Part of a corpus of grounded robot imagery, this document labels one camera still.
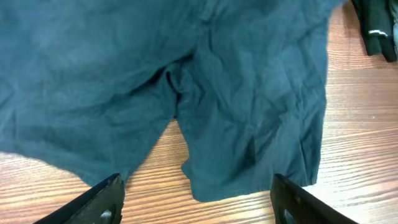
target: wooden surface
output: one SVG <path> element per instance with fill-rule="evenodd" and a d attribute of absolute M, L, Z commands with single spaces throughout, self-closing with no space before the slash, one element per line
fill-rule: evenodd
<path fill-rule="evenodd" d="M 306 189 L 360 223 L 398 223 L 398 64 L 367 57 L 353 7 L 330 25 L 328 109 L 318 184 Z M 269 192 L 199 203 L 175 121 L 126 189 L 123 223 L 274 223 Z M 0 223 L 32 223 L 88 189 L 43 162 L 0 154 Z"/>

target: shorts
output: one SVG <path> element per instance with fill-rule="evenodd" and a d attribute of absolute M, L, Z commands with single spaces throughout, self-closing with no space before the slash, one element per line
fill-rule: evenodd
<path fill-rule="evenodd" d="M 314 184 L 342 0 L 2 0 L 0 149 L 126 181 L 171 119 L 205 202 Z"/>

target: teal fabric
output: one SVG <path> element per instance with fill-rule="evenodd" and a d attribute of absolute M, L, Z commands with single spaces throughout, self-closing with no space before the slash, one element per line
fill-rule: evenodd
<path fill-rule="evenodd" d="M 391 10 L 392 17 L 394 19 L 393 36 L 394 36 L 396 54 L 398 56 L 398 0 L 389 0 L 389 7 Z"/>
<path fill-rule="evenodd" d="M 317 181 L 341 0 L 2 0 L 0 149 L 94 185 L 173 118 L 199 201 Z"/>

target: black plastic tool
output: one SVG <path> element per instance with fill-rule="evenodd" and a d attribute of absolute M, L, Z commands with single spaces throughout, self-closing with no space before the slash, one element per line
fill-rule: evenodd
<path fill-rule="evenodd" d="M 271 202 L 276 224 L 355 224 L 281 174 L 275 174 Z"/>

